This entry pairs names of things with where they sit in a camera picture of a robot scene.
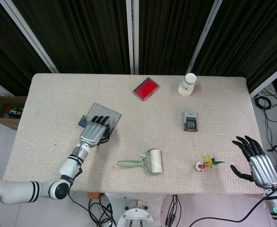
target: red card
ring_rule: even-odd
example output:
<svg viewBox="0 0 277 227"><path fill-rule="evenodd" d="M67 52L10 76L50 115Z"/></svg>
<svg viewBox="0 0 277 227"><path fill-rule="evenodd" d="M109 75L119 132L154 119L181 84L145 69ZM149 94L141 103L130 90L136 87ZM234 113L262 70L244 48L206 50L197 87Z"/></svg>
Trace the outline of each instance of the red card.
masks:
<svg viewBox="0 0 277 227"><path fill-rule="evenodd" d="M147 78L143 83L141 83L133 93L136 94L141 100L145 101L159 88L159 85L155 83L152 79Z"/></svg>

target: green handle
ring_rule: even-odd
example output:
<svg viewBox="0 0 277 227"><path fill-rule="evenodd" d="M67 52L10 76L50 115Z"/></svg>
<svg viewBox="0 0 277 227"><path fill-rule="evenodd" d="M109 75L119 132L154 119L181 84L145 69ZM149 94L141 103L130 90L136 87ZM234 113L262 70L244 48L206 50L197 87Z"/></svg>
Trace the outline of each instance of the green handle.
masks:
<svg viewBox="0 0 277 227"><path fill-rule="evenodd" d="M118 161L118 166L122 167L134 167L134 166L142 166L142 161Z"/></svg>

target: cable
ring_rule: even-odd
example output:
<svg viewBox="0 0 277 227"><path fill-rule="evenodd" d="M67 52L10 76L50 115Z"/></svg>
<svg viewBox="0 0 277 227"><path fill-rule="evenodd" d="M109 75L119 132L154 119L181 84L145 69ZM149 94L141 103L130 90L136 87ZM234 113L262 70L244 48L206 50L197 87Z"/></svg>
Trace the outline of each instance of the cable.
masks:
<svg viewBox="0 0 277 227"><path fill-rule="evenodd" d="M77 154L77 163L78 163L78 166L79 166L79 172L75 175L74 179L75 180L81 173L82 173L82 169L81 169L81 164L78 160L78 154ZM89 216L91 218L91 220L96 223L96 227L102 227L103 224L107 223L108 221L111 222L110 226L109 227L112 227L113 224L116 226L116 223L113 219L113 211L112 211L112 206L111 206L111 203L109 203L107 205L107 207L105 207L102 203L101 203L101 199L99 197L99 203L93 203L92 205L94 204L98 204L101 206L102 210L103 210L103 213L101 214L100 218L98 219L90 210L91 210L91 207L92 205L90 205L90 202L91 200L89 200L89 203L88 203L88 209L86 207L84 207L83 205L79 204L78 202L76 202L70 195L70 190L71 190L71 187L72 187L72 184L70 185L69 187L69 191L68 191L68 197L71 199L72 202L74 202L76 205L79 205L81 208L83 208L84 210L86 210L88 213L89 213Z"/></svg>
<svg viewBox="0 0 277 227"><path fill-rule="evenodd" d="M107 223L108 221L110 221L110 227L113 226L113 224L116 226L116 222L113 218L113 211L112 211L112 206L111 204L107 204L107 206L105 207L102 202L101 202L101 198L99 197L99 201L98 202L94 202L94 203L91 203L92 200L89 200L89 203L88 203L88 210L89 210L89 216L91 218L91 220L96 224L97 227L101 227L103 226L103 224ZM91 215L92 212L91 212L91 208L94 206L94 205L99 205L103 212L100 216L99 219L97 219L95 217L95 215Z"/></svg>
<svg viewBox="0 0 277 227"><path fill-rule="evenodd" d="M165 220L166 227L172 226L172 224L176 218L176 212L177 212L178 207L180 208L180 217L179 217L178 222L175 227L178 227L181 217L182 217L182 205L180 203L180 200L178 199L178 195L173 195L167 215L166 215L166 220Z"/></svg>
<svg viewBox="0 0 277 227"><path fill-rule="evenodd" d="M240 222L243 222L245 221L248 216L255 210L255 208L258 207L258 205L260 205L266 198L268 198L270 195L272 195L273 193L275 193L277 191L277 188L275 188L271 193L269 193L268 195L266 195L265 197L263 197L261 200L258 201L258 203L256 203L254 205L254 207L252 207L252 209L248 212L248 214L242 218L241 220L230 220L230 219L225 219L225 218L214 218L214 217L205 217L205 218L200 218L200 219L197 219L195 221L192 222L192 224L189 226L189 227L192 227L196 222L198 221L201 221L201 220L204 220L204 219L215 219L215 220L221 220L221 221L230 221L230 222L235 222L235 223L240 223Z"/></svg>
<svg viewBox="0 0 277 227"><path fill-rule="evenodd" d="M268 90L266 91L263 91L262 92L264 95L267 95L267 96L274 96L276 98L277 95L274 95L272 93L270 93ZM268 151L272 151L272 152L275 152L276 155L277 155L277 150L276 150L276 147L277 145L273 145L273 133L272 133L272 130L271 128L269 127L268 125L268 122L277 122L277 121L274 121L274 120L271 120L268 118L268 115L267 115L267 112L266 110L269 110L269 109L272 109L274 108L275 106L277 106L277 104L275 105L272 105L271 101L265 97L265 96L259 96L259 95L256 95L254 98L253 98L254 102L255 102L255 105L261 109L265 115L265 125L266 125L266 136L267 136L267 141L269 142L270 146L271 146L271 149L268 149Z"/></svg>

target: white bottle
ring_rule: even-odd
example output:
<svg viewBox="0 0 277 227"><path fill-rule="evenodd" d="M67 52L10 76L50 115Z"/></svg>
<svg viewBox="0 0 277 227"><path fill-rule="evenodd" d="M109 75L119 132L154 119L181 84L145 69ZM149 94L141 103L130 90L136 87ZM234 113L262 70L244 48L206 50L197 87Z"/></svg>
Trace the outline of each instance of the white bottle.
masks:
<svg viewBox="0 0 277 227"><path fill-rule="evenodd" d="M192 91L194 90L194 84L196 81L196 76L194 73L188 73L185 76L185 79L180 83L178 87L178 92L182 96L189 96L191 95Z"/></svg>

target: white tablecloth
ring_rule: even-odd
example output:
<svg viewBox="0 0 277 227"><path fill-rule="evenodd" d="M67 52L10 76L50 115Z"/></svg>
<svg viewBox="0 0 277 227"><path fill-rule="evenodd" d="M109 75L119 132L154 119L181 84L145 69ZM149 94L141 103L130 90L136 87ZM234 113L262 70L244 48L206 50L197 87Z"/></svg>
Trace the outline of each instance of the white tablecloth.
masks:
<svg viewBox="0 0 277 227"><path fill-rule="evenodd" d="M242 180L250 168L231 141L249 135L260 142L244 78L199 76L191 96L179 95L183 76L150 76L160 88L145 102L132 90L147 76L36 74L4 179L59 179L59 168L78 143L78 126L92 104L122 114L110 141L93 148L73 190L84 192L260 193ZM198 112L198 132L182 130L183 112ZM122 168L119 160L140 160L151 148L162 150L164 173ZM197 172L204 154L225 163Z"/></svg>

